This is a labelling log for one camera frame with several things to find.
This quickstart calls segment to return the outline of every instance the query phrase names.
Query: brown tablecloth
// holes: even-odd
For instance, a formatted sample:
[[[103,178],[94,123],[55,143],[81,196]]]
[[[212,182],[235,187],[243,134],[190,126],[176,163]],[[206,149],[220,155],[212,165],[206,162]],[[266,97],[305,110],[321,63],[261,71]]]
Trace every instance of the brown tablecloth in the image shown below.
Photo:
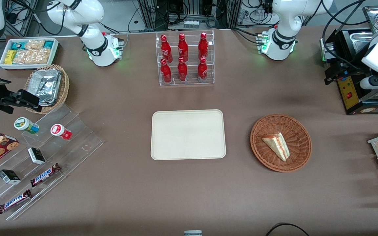
[[[58,38],[56,63],[70,78],[66,103],[105,143],[15,221],[0,216],[0,235],[264,235],[288,222],[310,235],[378,235],[378,163],[367,140],[378,115],[345,115],[335,84],[324,84],[318,40],[305,27],[284,61],[258,55],[231,30],[216,30],[216,83],[162,88],[155,33],[133,34],[123,60],[97,67],[78,37]],[[12,91],[30,71],[1,70]],[[220,109],[227,155],[219,160],[155,161],[151,116],[160,110]],[[253,155],[254,122],[284,113],[309,131],[309,163],[277,173]],[[1,113],[0,132],[19,136],[16,108]],[[284,226],[274,235],[301,235]]]

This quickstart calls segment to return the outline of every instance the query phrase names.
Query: red soda bottle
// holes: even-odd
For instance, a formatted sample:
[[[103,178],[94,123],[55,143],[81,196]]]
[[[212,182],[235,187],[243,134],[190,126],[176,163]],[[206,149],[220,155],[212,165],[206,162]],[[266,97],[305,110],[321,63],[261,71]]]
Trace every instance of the red soda bottle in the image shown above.
[[[201,33],[201,41],[199,41],[198,44],[198,51],[199,51],[199,60],[201,60],[202,57],[207,58],[208,56],[208,42],[207,42],[207,33],[202,32]]]
[[[177,45],[177,48],[179,49],[179,57],[183,57],[185,62],[188,61],[189,60],[188,43],[185,40],[184,33],[179,34],[179,45]]]
[[[186,66],[184,57],[179,58],[179,65],[177,66],[177,70],[179,71],[180,81],[186,82],[188,75],[188,66]]]
[[[208,66],[205,64],[206,59],[202,57],[200,60],[200,64],[198,65],[198,81],[204,83],[207,79],[207,69]]]
[[[167,61],[162,58],[161,59],[161,75],[163,77],[164,83],[169,84],[171,83],[171,70],[170,67],[167,65]]]
[[[167,60],[167,63],[171,63],[173,61],[173,56],[171,55],[171,47],[167,42],[167,37],[164,34],[161,36],[161,53],[163,55],[163,58]]]

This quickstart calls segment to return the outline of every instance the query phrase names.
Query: white tray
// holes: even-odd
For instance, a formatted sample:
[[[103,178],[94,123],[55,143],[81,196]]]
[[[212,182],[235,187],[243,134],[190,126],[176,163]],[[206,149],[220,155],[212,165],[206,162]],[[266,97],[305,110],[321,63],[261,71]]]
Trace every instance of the white tray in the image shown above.
[[[53,41],[53,45],[52,45],[52,48],[51,48],[51,53],[49,54],[48,62],[46,64],[24,64],[23,65],[23,64],[5,64],[4,63],[5,57],[7,55],[7,52],[8,52],[9,49],[11,49],[11,46],[12,46],[13,43],[15,43],[15,42],[24,42],[24,41],[28,41],[30,39]],[[30,70],[30,69],[40,68],[40,67],[43,67],[43,66],[49,66],[49,65],[52,64],[52,62],[53,62],[53,60],[55,58],[58,44],[59,43],[58,43],[58,41],[55,38],[21,38],[21,39],[10,39],[7,42],[7,45],[6,45],[6,47],[4,49],[4,52],[3,52],[3,55],[1,56],[0,67],[2,69],[6,69],[6,70]]]
[[[224,119],[218,109],[153,114],[154,160],[217,159],[225,156]]]

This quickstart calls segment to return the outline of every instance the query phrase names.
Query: sandwich slice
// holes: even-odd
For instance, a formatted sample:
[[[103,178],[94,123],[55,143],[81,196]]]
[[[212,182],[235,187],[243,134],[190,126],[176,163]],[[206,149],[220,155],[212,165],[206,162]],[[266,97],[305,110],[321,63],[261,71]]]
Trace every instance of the sandwich slice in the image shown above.
[[[281,132],[277,134],[268,134],[264,136],[262,140],[282,161],[287,161],[287,158],[290,156],[290,151],[288,150],[287,143]]]

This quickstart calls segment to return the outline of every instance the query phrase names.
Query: brown wicker basket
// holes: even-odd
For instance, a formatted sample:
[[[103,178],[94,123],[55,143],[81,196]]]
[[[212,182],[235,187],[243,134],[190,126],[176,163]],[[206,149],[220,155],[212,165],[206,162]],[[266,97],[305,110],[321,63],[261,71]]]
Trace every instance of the brown wicker basket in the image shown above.
[[[282,161],[262,140],[263,136],[278,132],[284,136],[290,151],[287,161]],[[283,114],[267,115],[256,121],[250,133],[250,145],[262,164],[279,172],[300,169],[312,154],[312,141],[306,128],[296,119]]]
[[[41,112],[36,112],[36,111],[34,111],[32,109],[27,108],[27,110],[29,112],[38,113],[38,114],[42,114],[42,115],[48,114],[55,107],[57,107],[57,106],[61,105],[62,103],[64,103],[65,100],[66,100],[66,97],[68,96],[69,78],[68,78],[68,75],[66,74],[65,70],[63,70],[63,68],[60,67],[60,66],[58,66],[58,65],[44,66],[44,67],[41,67],[41,68],[39,68],[37,70],[49,70],[49,69],[57,69],[57,70],[60,70],[62,72],[62,78],[61,78],[61,84],[59,86],[59,92],[58,92],[58,96],[57,96],[57,102],[55,103],[55,105],[53,105],[51,107],[42,107],[42,111]],[[30,82],[30,78],[31,77],[32,77],[32,75],[30,75],[29,79],[27,79],[26,85],[24,86],[25,90],[27,90],[27,88],[29,87],[29,82]]]

